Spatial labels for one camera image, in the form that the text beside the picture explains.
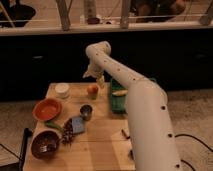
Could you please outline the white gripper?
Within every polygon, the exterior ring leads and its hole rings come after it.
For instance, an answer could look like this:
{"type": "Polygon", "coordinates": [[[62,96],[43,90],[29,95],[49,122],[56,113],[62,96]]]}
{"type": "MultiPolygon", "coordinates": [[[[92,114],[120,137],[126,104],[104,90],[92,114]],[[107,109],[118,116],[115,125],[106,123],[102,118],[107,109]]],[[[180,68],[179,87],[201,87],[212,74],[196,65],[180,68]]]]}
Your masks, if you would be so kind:
{"type": "Polygon", "coordinates": [[[97,65],[94,61],[90,61],[88,65],[88,69],[85,71],[82,78],[87,78],[91,76],[94,78],[98,78],[96,80],[97,84],[99,85],[100,88],[104,88],[105,77],[102,76],[103,73],[104,73],[104,70],[99,65],[97,65]]]}

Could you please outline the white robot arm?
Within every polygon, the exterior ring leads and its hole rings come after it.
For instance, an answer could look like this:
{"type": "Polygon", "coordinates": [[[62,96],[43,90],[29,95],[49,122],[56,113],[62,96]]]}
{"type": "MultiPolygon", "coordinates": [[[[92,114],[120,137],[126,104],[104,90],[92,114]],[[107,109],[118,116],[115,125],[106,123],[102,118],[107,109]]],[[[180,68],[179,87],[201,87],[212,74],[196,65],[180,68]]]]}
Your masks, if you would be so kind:
{"type": "Polygon", "coordinates": [[[125,110],[136,171],[182,171],[167,107],[167,94],[155,82],[110,57],[107,41],[86,47],[90,62],[83,77],[104,72],[127,89],[125,110]]]}

